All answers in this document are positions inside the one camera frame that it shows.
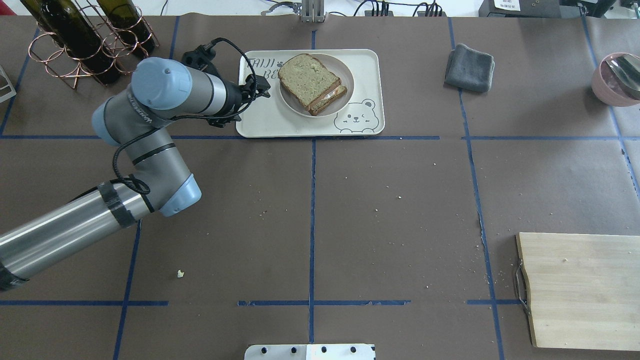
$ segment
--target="table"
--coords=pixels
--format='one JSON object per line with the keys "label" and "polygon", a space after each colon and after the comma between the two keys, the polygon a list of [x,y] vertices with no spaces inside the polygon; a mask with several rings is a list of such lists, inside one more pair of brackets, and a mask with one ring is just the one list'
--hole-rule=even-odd
{"label": "table", "polygon": [[[149,21],[161,57],[220,36],[245,51],[372,49],[387,126],[247,140],[233,126],[172,125],[200,202],[1,294],[0,357],[242,359],[251,344],[310,342],[374,343],[378,359],[637,357],[532,347],[511,273],[517,232],[640,234],[640,107],[610,108],[589,89],[597,60],[640,53],[620,36],[640,23]],[[31,19],[1,22],[0,63],[19,91],[0,104],[3,233],[113,177],[114,148],[89,119],[128,81],[74,93],[26,58]],[[443,85],[458,42],[494,55],[487,94]],[[235,79],[239,56],[218,54]]]}

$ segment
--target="sandwich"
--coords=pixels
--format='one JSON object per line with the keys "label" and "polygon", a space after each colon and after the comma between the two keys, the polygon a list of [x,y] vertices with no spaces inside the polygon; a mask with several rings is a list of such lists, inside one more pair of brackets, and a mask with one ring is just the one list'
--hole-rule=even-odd
{"label": "sandwich", "polygon": [[280,84],[314,116],[347,92],[340,78],[309,54],[289,59],[278,71],[278,77]]}

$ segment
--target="wine bottle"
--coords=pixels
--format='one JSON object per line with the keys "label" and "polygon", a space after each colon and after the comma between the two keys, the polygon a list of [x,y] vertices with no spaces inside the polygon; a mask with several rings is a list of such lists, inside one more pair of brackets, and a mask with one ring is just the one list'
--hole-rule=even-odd
{"label": "wine bottle", "polygon": [[40,13],[71,56],[103,84],[110,84],[120,77],[111,51],[102,45],[102,39],[87,23],[72,0],[42,0]]}
{"label": "wine bottle", "polygon": [[125,45],[131,45],[131,47],[133,47],[136,45],[137,40],[140,46],[146,51],[145,54],[145,51],[137,47],[133,51],[134,55],[139,58],[145,58],[151,55],[156,45],[151,38],[151,33],[145,23],[141,21],[140,15],[131,0],[98,0],[98,4],[112,25],[124,30],[119,31],[118,35]]}
{"label": "wine bottle", "polygon": [[[20,0],[20,2],[24,5],[27,11],[31,13],[31,15],[36,19],[36,21],[38,22],[38,25],[40,26],[40,29],[43,29],[48,33],[53,32],[49,27],[49,25],[47,24],[47,22],[42,17],[42,13],[40,12],[40,8],[42,7],[42,0]],[[60,38],[58,38],[57,35],[53,34],[51,35],[51,38],[56,43],[56,45],[60,47],[64,47],[64,45],[62,44],[62,41],[60,41]]]}

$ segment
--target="metal handle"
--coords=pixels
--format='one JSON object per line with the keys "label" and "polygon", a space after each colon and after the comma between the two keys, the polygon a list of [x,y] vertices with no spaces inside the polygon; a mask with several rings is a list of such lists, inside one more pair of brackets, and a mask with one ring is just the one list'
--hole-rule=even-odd
{"label": "metal handle", "polygon": [[[522,259],[520,259],[518,262],[518,267],[516,267],[515,270],[513,270],[513,288],[515,289],[516,297],[518,297],[518,300],[522,304],[524,312],[527,315],[531,315],[531,308],[527,304],[527,298],[526,298],[527,289],[524,283],[524,274],[522,273],[523,263],[524,262],[522,261]],[[523,277],[522,287],[520,286],[520,275]]]}

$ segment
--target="blue tape line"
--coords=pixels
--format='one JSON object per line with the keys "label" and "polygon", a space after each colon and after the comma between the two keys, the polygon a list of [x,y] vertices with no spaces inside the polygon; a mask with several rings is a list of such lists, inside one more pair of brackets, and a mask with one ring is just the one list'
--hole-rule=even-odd
{"label": "blue tape line", "polygon": [[0,300],[0,306],[122,306],[122,301]]}
{"label": "blue tape line", "polygon": [[308,306],[308,300],[252,300],[239,301],[238,306]]}
{"label": "blue tape line", "polygon": [[[122,306],[113,300],[0,300],[0,306]],[[168,301],[130,301],[129,306],[169,306]]]}
{"label": "blue tape line", "polygon": [[591,46],[591,36],[589,35],[589,29],[587,28],[587,20],[586,17],[582,16],[582,28],[584,29],[584,34],[587,38],[587,47],[589,48],[589,54],[591,55],[591,61],[593,61],[593,66],[598,66],[598,60],[596,59],[596,53],[593,51],[593,46]]}
{"label": "blue tape line", "polygon": [[316,300],[317,306],[404,306],[410,304],[411,300]]}
{"label": "blue tape line", "polygon": [[[33,33],[33,38],[35,39],[40,33],[40,28],[36,27],[36,32]],[[29,54],[24,57],[24,62],[22,63],[22,68],[20,69],[20,75],[18,75],[18,80],[15,82],[15,92],[16,95],[9,100],[9,104],[6,107],[6,111],[4,112],[4,118],[2,120],[2,124],[0,124],[0,136],[4,133],[4,128],[6,127],[6,123],[9,121],[9,114],[11,113],[11,108],[13,107],[13,103],[15,102],[15,98],[19,95],[17,94],[20,89],[20,84],[22,83],[22,77],[24,76],[25,71],[27,70],[27,64],[29,63]]]}
{"label": "blue tape line", "polygon": [[[598,67],[598,60],[596,60],[596,54],[593,51],[593,46],[591,46],[591,36],[589,35],[589,29],[587,27],[587,20],[582,18],[582,28],[584,29],[584,35],[587,38],[587,46],[589,47],[589,52],[591,53],[591,60],[593,61],[594,70]],[[636,177],[636,172],[634,171],[634,167],[631,164],[631,159],[629,159],[629,152],[627,151],[627,146],[625,145],[625,141],[622,137],[622,132],[620,131],[620,125],[618,124],[618,118],[616,116],[616,112],[613,110],[613,106],[609,105],[609,113],[611,114],[611,120],[613,120],[613,125],[616,129],[616,135],[618,135],[618,140],[620,141],[620,147],[622,151],[624,151],[625,163],[627,163],[627,169],[629,170],[629,174],[631,175],[631,182],[634,185],[634,190],[636,191],[636,197],[640,200],[640,186],[638,186],[638,181]]]}
{"label": "blue tape line", "polygon": [[180,15],[175,17],[173,25],[173,38],[171,39],[171,49],[169,50],[169,59],[173,59],[173,50],[175,49],[175,39],[178,37],[178,25],[180,24]]}
{"label": "blue tape line", "polygon": [[[447,20],[449,21],[449,36],[451,38],[451,48],[454,49],[455,48],[455,39],[454,39],[454,35],[453,35],[453,23],[451,22],[451,18],[447,18]],[[458,97],[460,98],[460,111],[462,113],[462,119],[464,120],[464,127],[465,127],[465,136],[467,137],[466,139],[466,143],[467,143],[467,153],[468,153],[468,157],[469,157],[469,166],[471,167],[471,178],[473,180],[473,185],[474,185],[474,196],[476,198],[476,209],[477,209],[477,213],[478,213],[478,217],[480,220],[480,235],[482,238],[482,243],[483,243],[483,247],[484,247],[484,265],[486,267],[486,276],[487,276],[487,282],[489,283],[489,295],[491,296],[491,300],[493,302],[495,302],[495,289],[493,288],[493,275],[492,275],[492,271],[491,271],[491,262],[490,262],[490,258],[489,258],[489,246],[486,242],[486,231],[484,230],[484,216],[483,216],[483,212],[482,212],[482,203],[480,202],[480,191],[478,189],[478,182],[477,182],[477,176],[476,176],[476,164],[474,163],[474,157],[473,157],[473,148],[471,146],[471,140],[469,140],[468,138],[470,137],[470,132],[469,132],[469,123],[467,120],[467,111],[465,109],[465,104],[462,100],[462,89],[458,88]],[[500,331],[500,320],[498,317],[498,307],[497,306],[492,306],[492,311],[493,311],[493,326],[495,328],[495,339],[496,339],[496,344],[498,345],[498,355],[500,357],[500,360],[504,360],[504,349],[502,347],[502,333]]]}
{"label": "blue tape line", "polygon": [[124,332],[124,323],[127,319],[127,307],[129,306],[129,295],[131,294],[131,283],[133,281],[133,270],[136,268],[136,257],[138,256],[138,244],[140,243],[140,232],[142,230],[142,220],[138,220],[136,227],[136,238],[133,241],[133,251],[131,252],[131,262],[129,263],[129,275],[127,276],[127,287],[124,290],[124,299],[122,301],[122,312],[120,313],[120,325],[118,326],[118,336],[116,337],[116,345],[113,350],[113,360],[118,360],[120,355],[120,344],[122,343],[122,333]]}
{"label": "blue tape line", "polygon": [[127,306],[169,306],[169,302],[138,300],[138,301],[129,301]]}
{"label": "blue tape line", "polygon": [[27,140],[100,140],[95,135],[2,135],[2,139],[27,139]]}
{"label": "blue tape line", "polygon": [[314,343],[314,276],[316,272],[316,140],[311,140],[311,211],[309,231],[309,343]]}
{"label": "blue tape line", "polygon": [[467,300],[467,305],[520,305],[522,304],[518,299],[496,299],[496,300],[480,300],[472,299]]}
{"label": "blue tape line", "polygon": [[237,135],[173,135],[175,140],[440,140],[439,136],[292,136],[287,138],[245,138]]}
{"label": "blue tape line", "polygon": [[[315,306],[403,306],[411,300],[314,300]],[[251,300],[239,301],[238,306],[308,306],[308,300]]]}
{"label": "blue tape line", "polygon": [[455,50],[456,48],[456,38],[453,36],[453,22],[450,17],[447,17],[447,21],[449,21],[449,38],[451,39],[451,50]]}
{"label": "blue tape line", "polygon": [[618,140],[616,136],[463,136],[462,140]]}

